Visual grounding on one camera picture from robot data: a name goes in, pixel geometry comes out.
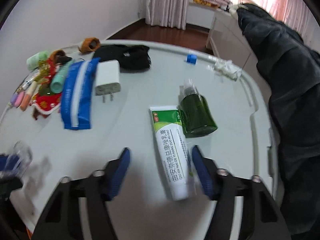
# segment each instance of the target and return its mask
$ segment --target metal bolt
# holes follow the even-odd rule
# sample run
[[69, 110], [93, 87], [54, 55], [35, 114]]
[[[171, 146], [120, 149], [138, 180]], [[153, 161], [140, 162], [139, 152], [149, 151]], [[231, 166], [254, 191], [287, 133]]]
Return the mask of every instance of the metal bolt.
[[221, 175], [221, 176], [227, 176], [229, 174], [229, 172], [225, 169], [218, 169], [217, 173], [218, 175]]
[[104, 171], [102, 171], [102, 170], [97, 170], [97, 171], [94, 171], [94, 172], [92, 173], [92, 175], [93, 175], [94, 177], [101, 177], [101, 176], [104, 175]]
[[253, 182], [261, 182], [260, 177], [259, 177], [259, 176], [256, 176], [256, 175], [252, 176], [251, 179], [252, 179]]
[[60, 179], [60, 183], [66, 184], [71, 181], [70, 177], [63, 177]]

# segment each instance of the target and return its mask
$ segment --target floor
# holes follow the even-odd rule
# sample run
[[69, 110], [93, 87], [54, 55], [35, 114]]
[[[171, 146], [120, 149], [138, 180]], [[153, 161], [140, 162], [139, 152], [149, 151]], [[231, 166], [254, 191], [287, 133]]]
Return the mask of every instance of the floor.
[[121, 39], [167, 43], [213, 55], [212, 50], [208, 50], [205, 47], [207, 37], [208, 33], [190, 28], [184, 31], [177, 28], [150, 26], [142, 23], [130, 33], [122, 35]]

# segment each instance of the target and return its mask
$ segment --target green bottle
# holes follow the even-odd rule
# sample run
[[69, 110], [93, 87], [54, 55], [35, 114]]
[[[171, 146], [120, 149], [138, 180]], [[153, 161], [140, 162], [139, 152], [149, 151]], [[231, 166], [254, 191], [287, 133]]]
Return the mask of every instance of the green bottle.
[[191, 80], [183, 86], [180, 103], [183, 132], [187, 138], [208, 135], [218, 129], [210, 114], [207, 100], [198, 93]]

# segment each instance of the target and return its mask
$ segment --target brown scrunchie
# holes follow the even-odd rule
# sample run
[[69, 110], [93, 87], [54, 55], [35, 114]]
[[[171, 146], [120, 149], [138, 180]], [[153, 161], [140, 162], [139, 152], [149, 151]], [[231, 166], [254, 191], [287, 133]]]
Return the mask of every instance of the brown scrunchie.
[[98, 48], [100, 48], [101, 43], [98, 38], [85, 38], [82, 42], [81, 46], [78, 47], [79, 51], [81, 53], [87, 53], [91, 51], [96, 51]]
[[58, 57], [64, 57], [65, 55], [66, 53], [62, 49], [58, 49], [51, 53], [49, 59], [51, 59], [53, 64], [56, 65]]

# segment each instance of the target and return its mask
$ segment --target white and green tube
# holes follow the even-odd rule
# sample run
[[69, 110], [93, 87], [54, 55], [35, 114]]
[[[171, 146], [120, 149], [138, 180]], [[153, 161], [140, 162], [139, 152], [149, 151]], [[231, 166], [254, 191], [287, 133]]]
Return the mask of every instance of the white and green tube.
[[186, 137], [177, 106], [150, 107], [161, 162], [173, 200], [196, 194]]

